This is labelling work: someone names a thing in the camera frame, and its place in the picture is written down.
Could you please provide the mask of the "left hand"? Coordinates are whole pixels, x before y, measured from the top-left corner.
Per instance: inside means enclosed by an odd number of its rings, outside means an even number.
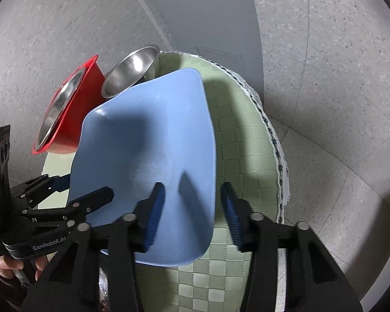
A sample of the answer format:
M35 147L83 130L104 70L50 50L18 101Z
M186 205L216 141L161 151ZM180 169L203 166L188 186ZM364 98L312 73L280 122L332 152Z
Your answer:
M35 261L36 274L35 279L39 279L42 272L45 270L46 266L49 264L47 256L41 256ZM12 279L15 274L15 270L22 270L24 268L24 263L22 261L17 261L11 256L0 256L0 276Z

